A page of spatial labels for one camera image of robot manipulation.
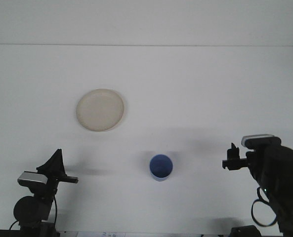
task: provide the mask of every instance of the white surface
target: white surface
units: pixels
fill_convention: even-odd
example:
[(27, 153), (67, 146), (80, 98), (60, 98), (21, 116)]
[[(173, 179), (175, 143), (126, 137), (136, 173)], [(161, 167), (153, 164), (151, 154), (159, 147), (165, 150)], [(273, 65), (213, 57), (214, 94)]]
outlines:
[(293, 45), (293, 0), (0, 0), (0, 43)]
[(109, 89), (93, 90), (80, 100), (76, 108), (79, 123), (91, 131), (105, 131), (122, 118), (125, 107), (120, 95)]
[[(79, 125), (76, 105), (95, 88), (122, 93), (116, 129)], [(293, 47), (0, 46), (0, 229), (30, 193), (20, 174), (62, 148), (79, 183), (59, 185), (58, 230), (228, 233), (252, 224), (257, 184), (221, 161), (261, 133), (293, 148)], [(165, 182), (148, 170), (159, 153), (174, 163)]]

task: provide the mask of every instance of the black cable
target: black cable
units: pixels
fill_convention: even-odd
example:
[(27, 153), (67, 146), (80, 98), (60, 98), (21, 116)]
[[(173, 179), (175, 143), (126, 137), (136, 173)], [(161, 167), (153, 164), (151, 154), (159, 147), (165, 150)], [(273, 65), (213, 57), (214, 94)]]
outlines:
[(54, 196), (54, 204), (55, 204), (55, 219), (54, 219), (54, 227), (56, 225), (56, 219), (57, 219), (57, 203), (56, 203), (56, 198)]
[(262, 223), (260, 223), (258, 220), (256, 220), (255, 216), (254, 216), (254, 204), (257, 203), (257, 202), (261, 202), (261, 203), (264, 203), (266, 205), (269, 206), (269, 202), (264, 200), (263, 197), (261, 196), (260, 194), (260, 187), (257, 188), (257, 196), (258, 196), (258, 199), (256, 199), (253, 204), (251, 205), (251, 218), (253, 219), (253, 221), (259, 225), (259, 226), (262, 226), (262, 227), (269, 227), (269, 226), (273, 226), (277, 223), (277, 216), (275, 217), (275, 219), (273, 220), (272, 223), (268, 224), (268, 225), (264, 225)]
[(15, 221), (15, 222), (12, 223), (12, 225), (9, 228), (10, 231), (11, 231), (11, 228), (14, 226), (14, 224), (16, 224), (17, 222), (19, 222), (19, 221)]

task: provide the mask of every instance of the white plate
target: white plate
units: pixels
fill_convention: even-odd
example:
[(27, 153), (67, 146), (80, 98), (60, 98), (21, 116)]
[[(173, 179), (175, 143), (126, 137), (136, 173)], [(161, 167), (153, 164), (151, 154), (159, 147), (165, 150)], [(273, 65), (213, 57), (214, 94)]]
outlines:
[(105, 131), (122, 118), (124, 103), (120, 95), (108, 89), (93, 90), (79, 101), (76, 109), (79, 123), (92, 131)]

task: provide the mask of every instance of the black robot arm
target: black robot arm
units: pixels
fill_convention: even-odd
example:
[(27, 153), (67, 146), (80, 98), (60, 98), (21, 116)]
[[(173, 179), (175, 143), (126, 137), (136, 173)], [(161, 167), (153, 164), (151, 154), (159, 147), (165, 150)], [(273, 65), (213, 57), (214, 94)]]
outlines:
[(281, 146), (279, 137), (268, 134), (243, 137), (242, 145), (253, 151), (240, 159), (239, 148), (232, 143), (223, 168), (248, 167), (276, 214), (280, 232), (293, 237), (293, 150)]

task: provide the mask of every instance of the cup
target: cup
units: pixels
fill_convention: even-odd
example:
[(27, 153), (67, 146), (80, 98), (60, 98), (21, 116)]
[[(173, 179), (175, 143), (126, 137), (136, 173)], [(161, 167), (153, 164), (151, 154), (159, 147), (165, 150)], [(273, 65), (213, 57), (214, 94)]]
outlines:
[(172, 172), (172, 162), (166, 155), (159, 154), (150, 161), (150, 172), (156, 181), (164, 181)]

